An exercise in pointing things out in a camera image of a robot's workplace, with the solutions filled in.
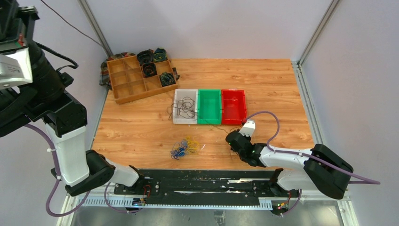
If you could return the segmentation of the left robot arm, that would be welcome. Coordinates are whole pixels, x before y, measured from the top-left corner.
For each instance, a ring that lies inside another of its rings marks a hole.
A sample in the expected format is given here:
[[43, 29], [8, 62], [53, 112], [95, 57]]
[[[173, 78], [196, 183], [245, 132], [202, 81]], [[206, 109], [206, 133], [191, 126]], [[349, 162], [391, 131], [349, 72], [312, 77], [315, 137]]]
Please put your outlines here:
[[86, 147], [88, 124], [83, 104], [67, 92], [73, 78], [46, 58], [53, 50], [33, 40], [35, 7], [15, 0], [0, 3], [0, 135], [43, 120], [53, 155], [53, 176], [71, 196], [107, 183], [140, 194], [144, 181], [133, 166], [123, 166]]

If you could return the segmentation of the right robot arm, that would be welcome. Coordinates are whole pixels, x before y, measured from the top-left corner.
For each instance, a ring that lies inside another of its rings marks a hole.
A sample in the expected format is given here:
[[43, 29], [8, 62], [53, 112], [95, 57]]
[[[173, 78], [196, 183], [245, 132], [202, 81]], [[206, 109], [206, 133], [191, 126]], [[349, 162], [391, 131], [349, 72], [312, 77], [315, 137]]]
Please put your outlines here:
[[282, 171], [269, 183], [275, 196], [287, 190], [319, 191], [340, 200], [350, 181], [353, 167], [323, 144], [308, 149], [288, 149], [250, 142], [237, 130], [226, 136], [226, 142], [239, 158], [253, 167], [277, 167]]

